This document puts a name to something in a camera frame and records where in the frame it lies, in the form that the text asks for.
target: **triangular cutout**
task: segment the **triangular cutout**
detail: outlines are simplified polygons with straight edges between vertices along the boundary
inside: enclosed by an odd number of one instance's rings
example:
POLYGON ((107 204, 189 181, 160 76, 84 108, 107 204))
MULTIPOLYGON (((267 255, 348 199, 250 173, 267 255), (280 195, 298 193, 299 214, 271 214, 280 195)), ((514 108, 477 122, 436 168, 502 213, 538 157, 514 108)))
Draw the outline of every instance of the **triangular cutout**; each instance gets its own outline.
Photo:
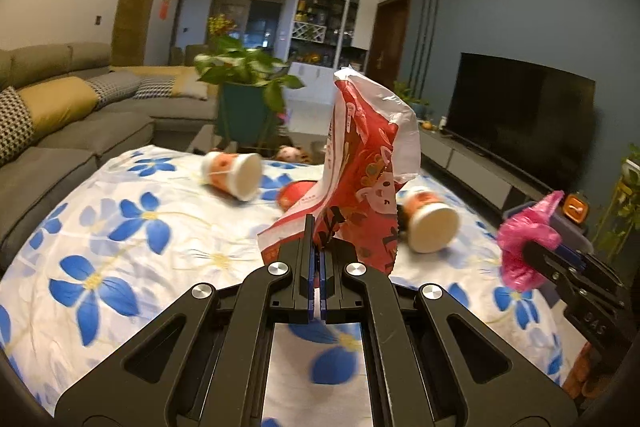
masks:
POLYGON ((158 383, 186 322, 184 315, 175 317, 125 361, 125 371, 149 383, 158 383))
POLYGON ((509 360, 461 317, 449 315, 447 323, 476 383, 486 383, 507 372, 509 360))

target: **floral tablecloth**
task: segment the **floral tablecloth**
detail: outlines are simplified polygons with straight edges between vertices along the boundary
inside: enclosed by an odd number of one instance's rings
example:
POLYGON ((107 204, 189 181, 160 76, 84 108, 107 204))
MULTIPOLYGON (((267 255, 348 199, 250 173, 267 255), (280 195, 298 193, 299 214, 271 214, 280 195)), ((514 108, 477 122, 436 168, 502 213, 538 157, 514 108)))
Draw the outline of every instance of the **floral tablecloth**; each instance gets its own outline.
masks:
MULTIPOLYGON (((193 284, 234 285, 260 267, 255 237, 282 214, 277 191, 322 174, 266 160, 259 195, 240 203, 204 184, 201 161, 154 146, 110 160, 34 230, 0 281, 0 344, 51 414, 67 388, 193 284)), ((473 211, 433 178, 415 184, 445 198, 462 227, 435 254, 400 244, 391 279, 445 287, 561 383, 562 350, 542 295, 505 288, 495 238, 473 211)), ((358 325, 276 325, 263 425, 303 423, 371 425, 358 325)))

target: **flat screen tv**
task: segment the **flat screen tv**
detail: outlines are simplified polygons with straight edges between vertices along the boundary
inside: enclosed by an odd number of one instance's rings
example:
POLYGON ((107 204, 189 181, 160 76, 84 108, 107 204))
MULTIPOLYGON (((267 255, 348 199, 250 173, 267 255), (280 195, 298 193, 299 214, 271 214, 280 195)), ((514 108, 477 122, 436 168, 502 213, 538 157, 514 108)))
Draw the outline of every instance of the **flat screen tv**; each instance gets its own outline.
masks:
POLYGON ((446 130, 554 190, 580 175, 595 82, 510 58, 463 53, 446 130))

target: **green plant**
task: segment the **green plant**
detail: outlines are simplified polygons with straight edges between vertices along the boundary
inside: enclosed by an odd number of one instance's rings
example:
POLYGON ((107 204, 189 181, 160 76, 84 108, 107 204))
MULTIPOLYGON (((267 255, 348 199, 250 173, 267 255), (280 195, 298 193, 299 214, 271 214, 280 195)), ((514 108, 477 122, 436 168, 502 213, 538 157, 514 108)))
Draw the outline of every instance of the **green plant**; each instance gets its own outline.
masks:
POLYGON ((640 147, 629 144, 629 154, 622 160, 623 175, 593 238, 596 249, 606 253, 608 261, 620 253, 632 230, 640 230, 640 176, 636 169, 625 168, 627 160, 640 164, 640 147))
POLYGON ((287 64, 257 48, 245 48, 238 39, 218 35, 210 42, 212 54, 194 59, 202 82, 209 84, 245 84, 264 87, 264 101, 276 113, 285 110, 282 87, 300 89, 305 84, 294 74, 287 74, 287 64))
POLYGON ((394 93, 406 104, 420 103, 422 105, 429 105, 428 100, 413 96, 411 94, 411 87, 407 86, 404 82, 394 82, 394 93))

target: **plastic food wrapper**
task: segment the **plastic food wrapper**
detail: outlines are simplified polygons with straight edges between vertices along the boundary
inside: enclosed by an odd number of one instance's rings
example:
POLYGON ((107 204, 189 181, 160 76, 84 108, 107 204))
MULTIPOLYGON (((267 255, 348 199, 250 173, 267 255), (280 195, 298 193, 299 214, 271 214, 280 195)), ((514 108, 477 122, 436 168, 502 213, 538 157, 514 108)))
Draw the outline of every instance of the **plastic food wrapper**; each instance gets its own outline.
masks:
POLYGON ((549 226, 549 219, 564 196, 562 190, 546 195, 538 203, 507 219, 498 229, 497 242, 502 249, 502 280, 519 292, 539 288, 546 278, 522 258, 527 241, 555 250, 562 243, 561 235, 549 226))
POLYGON ((398 247, 396 191, 420 171, 417 120, 386 87, 351 68, 334 79, 322 179, 258 234, 258 246, 265 264, 272 263, 280 243, 300 237, 306 214, 313 214, 316 248, 335 235, 355 246, 361 263, 388 274, 398 247))

